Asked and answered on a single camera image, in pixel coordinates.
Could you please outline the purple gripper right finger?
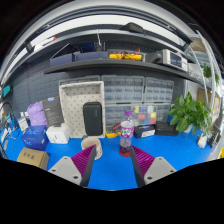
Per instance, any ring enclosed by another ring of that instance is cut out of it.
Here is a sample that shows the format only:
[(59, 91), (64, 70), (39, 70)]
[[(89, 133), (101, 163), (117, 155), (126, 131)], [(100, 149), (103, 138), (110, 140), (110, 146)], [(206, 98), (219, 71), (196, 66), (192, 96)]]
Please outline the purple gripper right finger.
[(130, 157), (138, 187), (153, 183), (176, 171), (163, 157), (153, 157), (136, 146), (131, 147)]

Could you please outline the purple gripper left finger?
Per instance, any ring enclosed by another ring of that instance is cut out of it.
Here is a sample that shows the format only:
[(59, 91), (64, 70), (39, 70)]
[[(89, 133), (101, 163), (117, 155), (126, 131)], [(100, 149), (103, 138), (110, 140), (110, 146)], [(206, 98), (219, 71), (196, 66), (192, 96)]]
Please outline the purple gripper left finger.
[(87, 187), (95, 156), (96, 146), (90, 146), (72, 157), (63, 156), (49, 172), (76, 185)]

